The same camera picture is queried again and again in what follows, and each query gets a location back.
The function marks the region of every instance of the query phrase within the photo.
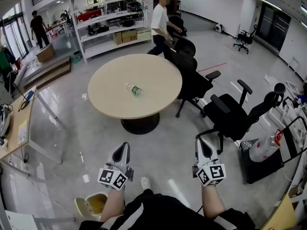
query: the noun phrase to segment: white shoe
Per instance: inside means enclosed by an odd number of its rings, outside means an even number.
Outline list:
[[[151,189],[151,183],[147,176],[143,176],[141,178],[141,187],[143,188],[143,191],[145,191],[146,189]]]

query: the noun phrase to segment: wooden step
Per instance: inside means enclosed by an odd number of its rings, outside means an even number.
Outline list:
[[[29,78],[25,84],[24,87],[26,88],[26,86],[32,85],[32,82],[38,81],[39,79],[45,77],[46,75],[52,73],[53,71],[66,66],[67,64],[71,63],[71,59],[70,57],[66,57],[62,60],[59,60],[58,62],[54,63],[53,65],[47,67],[46,69],[42,70],[41,72],[37,73],[36,75],[32,76],[31,78]]]
[[[59,77],[69,73],[70,71],[71,71],[71,63],[69,62],[68,64],[66,64],[64,66],[49,72],[49,74],[45,74],[43,77],[28,83],[24,87],[24,89],[28,90],[31,87],[33,87],[34,85],[36,85],[37,88],[40,89],[40,88],[44,87],[45,85],[47,85],[48,83],[54,81],[55,79],[58,79]]]

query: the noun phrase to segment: table base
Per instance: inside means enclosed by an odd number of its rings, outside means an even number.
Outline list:
[[[122,119],[124,129],[135,135],[144,135],[153,131],[159,124],[160,114],[138,119]]]

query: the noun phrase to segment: white plastic bag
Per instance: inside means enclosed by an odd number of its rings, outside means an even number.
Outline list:
[[[278,129],[274,136],[259,139],[249,149],[249,157],[253,162],[263,162],[280,147],[283,132]]]

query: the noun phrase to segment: chair armrest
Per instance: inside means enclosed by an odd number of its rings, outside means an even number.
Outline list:
[[[250,88],[246,83],[244,83],[241,79],[239,79],[237,82],[238,82],[238,83],[243,87],[243,89],[245,89],[249,94],[252,94],[252,93],[253,93],[253,91],[251,90],[251,88]]]
[[[221,101],[219,97],[213,94],[210,99],[212,102],[222,111],[224,114],[230,113],[230,109],[225,105],[224,102]]]
[[[216,79],[221,75],[220,71],[214,71],[206,75],[206,78],[209,80],[209,82],[212,82],[213,79]]]

